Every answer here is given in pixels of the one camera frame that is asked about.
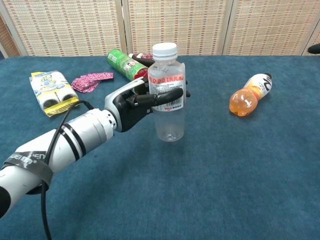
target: green drink can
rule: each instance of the green drink can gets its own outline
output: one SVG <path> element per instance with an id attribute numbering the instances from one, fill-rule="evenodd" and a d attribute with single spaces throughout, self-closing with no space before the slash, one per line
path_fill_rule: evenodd
<path id="1" fill-rule="evenodd" d="M 148 68 L 118 49 L 112 49 L 107 55 L 107 62 L 130 81 L 147 76 Z"/>

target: yellow package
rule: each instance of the yellow package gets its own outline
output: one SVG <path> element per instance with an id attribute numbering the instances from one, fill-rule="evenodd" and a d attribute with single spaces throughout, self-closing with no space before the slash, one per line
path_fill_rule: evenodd
<path id="1" fill-rule="evenodd" d="M 66 112 L 71 104 L 79 100 L 59 71 L 33 72 L 29 79 L 36 99 L 48 117 Z"/>

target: blue tablecloth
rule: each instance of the blue tablecloth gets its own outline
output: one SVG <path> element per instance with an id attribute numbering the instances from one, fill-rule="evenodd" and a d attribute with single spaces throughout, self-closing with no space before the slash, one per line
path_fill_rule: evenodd
<path id="1" fill-rule="evenodd" d="M 160 141 L 148 115 L 133 129 L 55 175 L 47 193 L 53 239 L 315 240 L 320 238 L 320 58 L 181 56 L 191 98 L 184 137 Z M 101 57 L 0 61 L 0 163 L 58 126 L 31 89 L 32 72 L 88 73 L 114 81 L 79 94 L 103 109 L 128 82 Z M 273 86 L 245 118 L 229 98 L 257 73 Z M 81 106 L 72 119 L 86 112 Z M 26 195 L 2 219 L 1 240 L 45 239 L 40 196 Z"/>

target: black cable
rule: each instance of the black cable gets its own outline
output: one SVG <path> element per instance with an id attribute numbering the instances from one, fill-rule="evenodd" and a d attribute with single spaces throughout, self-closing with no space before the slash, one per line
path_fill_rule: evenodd
<path id="1" fill-rule="evenodd" d="M 60 125 L 58 126 L 58 128 L 56 129 L 53 137 L 52 137 L 52 140 L 50 142 L 50 145 L 48 147 L 48 151 L 46 152 L 45 154 L 45 158 L 44 158 L 44 162 L 48 165 L 49 164 L 49 161 L 50 161 L 50 157 L 51 157 L 51 154 L 52 154 L 52 151 L 56 145 L 56 142 L 58 140 L 58 136 L 60 134 L 60 130 L 62 129 L 62 126 L 63 124 L 65 123 L 69 113 L 71 112 L 72 109 L 74 109 L 77 105 L 79 104 L 84 104 L 89 110 L 92 110 L 94 109 L 94 107 L 87 101 L 84 101 L 84 100 L 79 100 L 79 101 L 76 101 L 75 103 L 73 103 L 70 108 L 68 109 L 68 111 L 65 113 Z M 47 186 L 46 186 L 46 183 L 45 181 L 42 181 L 41 183 L 41 215 L 42 215 L 42 222 L 43 222 L 43 227 L 44 227 L 44 232 L 45 232 L 45 235 L 46 235 L 46 238 L 48 240 L 51 240 L 51 233 L 50 233 L 50 229 L 49 229 L 49 225 L 48 225 L 48 220 L 47 220 L 47 209 L 46 209 L 46 189 Z"/>

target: orange juice bottle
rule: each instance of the orange juice bottle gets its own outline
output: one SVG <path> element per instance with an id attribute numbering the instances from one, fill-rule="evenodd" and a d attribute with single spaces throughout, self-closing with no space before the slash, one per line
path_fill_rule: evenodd
<path id="1" fill-rule="evenodd" d="M 253 75 L 244 85 L 230 97 L 229 109 L 239 117 L 244 117 L 256 109 L 258 101 L 270 92 L 271 75 L 259 73 Z"/>

